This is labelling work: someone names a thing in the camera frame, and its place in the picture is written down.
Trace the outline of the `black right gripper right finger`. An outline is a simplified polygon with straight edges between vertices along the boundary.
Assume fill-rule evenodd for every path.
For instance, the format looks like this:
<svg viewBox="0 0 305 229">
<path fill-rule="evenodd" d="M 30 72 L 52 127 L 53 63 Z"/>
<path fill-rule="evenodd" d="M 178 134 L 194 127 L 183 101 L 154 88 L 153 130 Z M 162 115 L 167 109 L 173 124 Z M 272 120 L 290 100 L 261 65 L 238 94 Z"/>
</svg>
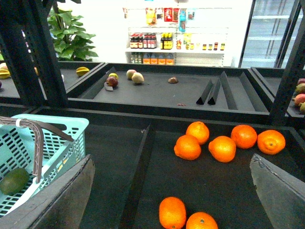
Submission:
<svg viewBox="0 0 305 229">
<path fill-rule="evenodd" d="M 260 202 L 275 229 L 305 227 L 305 183 L 258 154 L 250 161 Z"/>
</svg>

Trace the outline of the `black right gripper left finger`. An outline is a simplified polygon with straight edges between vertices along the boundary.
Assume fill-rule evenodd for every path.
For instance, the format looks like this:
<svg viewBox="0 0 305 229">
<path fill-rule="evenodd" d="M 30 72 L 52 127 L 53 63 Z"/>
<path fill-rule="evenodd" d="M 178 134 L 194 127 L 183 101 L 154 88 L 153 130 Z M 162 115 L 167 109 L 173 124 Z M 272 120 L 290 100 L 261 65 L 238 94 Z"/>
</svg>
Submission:
<svg viewBox="0 0 305 229">
<path fill-rule="evenodd" d="M 95 174 L 91 155 L 0 220 L 2 229 L 77 229 Z"/>
</svg>

